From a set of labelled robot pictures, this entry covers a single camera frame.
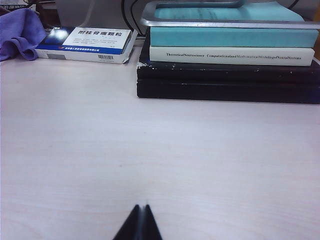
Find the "barcode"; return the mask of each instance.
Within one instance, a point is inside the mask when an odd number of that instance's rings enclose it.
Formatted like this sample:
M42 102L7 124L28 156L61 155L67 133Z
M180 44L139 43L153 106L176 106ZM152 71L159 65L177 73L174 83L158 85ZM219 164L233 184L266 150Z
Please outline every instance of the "barcode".
M100 59L114 59L114 56L98 54L98 58L100 58Z
M62 55L62 54L50 54L50 53L48 53L47 56L50 59L64 59L64 60L66 60L66 56Z

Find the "metal tray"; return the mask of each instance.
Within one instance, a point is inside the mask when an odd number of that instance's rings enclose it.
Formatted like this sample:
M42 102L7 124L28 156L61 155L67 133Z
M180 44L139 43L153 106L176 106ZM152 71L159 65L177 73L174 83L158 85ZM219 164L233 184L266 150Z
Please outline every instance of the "metal tray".
M155 17L159 8L239 8L246 0L174 0L152 1L145 5L141 23L149 27L198 27L198 28L240 28L240 29L320 29L320 22L314 21L253 21L253 20L211 20L211 19L167 19Z

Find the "black tip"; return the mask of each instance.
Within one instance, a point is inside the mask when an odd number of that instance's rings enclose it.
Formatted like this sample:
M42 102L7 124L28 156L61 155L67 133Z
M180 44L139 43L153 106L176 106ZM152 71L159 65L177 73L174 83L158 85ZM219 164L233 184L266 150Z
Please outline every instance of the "black tip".
M142 240L162 240L155 217L149 205L144 208L144 219L141 231Z
M138 228L140 207L135 205L113 240L134 240Z

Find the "book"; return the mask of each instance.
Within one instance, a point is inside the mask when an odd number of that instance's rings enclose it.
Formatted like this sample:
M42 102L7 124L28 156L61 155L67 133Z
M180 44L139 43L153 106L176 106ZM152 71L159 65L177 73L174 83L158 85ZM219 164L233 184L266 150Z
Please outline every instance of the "book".
M312 48L150 46L150 60L174 63L310 66Z
M208 80L224 82L278 82L320 84L320 65L311 66L230 65L150 61L150 32L137 63L139 79Z
M161 19L203 19L303 22L297 13L276 1L246 3L240 8L158 8ZM315 29L151 27L151 45L169 47L282 47L313 48Z
M139 98L320 103L320 84L138 77L136 86Z
M136 36L127 29L55 27L35 51L39 58L122 64Z

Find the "black book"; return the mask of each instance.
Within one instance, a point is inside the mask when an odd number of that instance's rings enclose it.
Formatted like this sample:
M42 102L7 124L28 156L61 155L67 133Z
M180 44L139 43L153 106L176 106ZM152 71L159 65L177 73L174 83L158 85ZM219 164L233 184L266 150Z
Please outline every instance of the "black book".
M319 83L320 65L311 66L231 65L150 61L147 32L137 63L138 79L209 80L237 82Z
M320 84L138 78L136 86L139 98L320 104Z

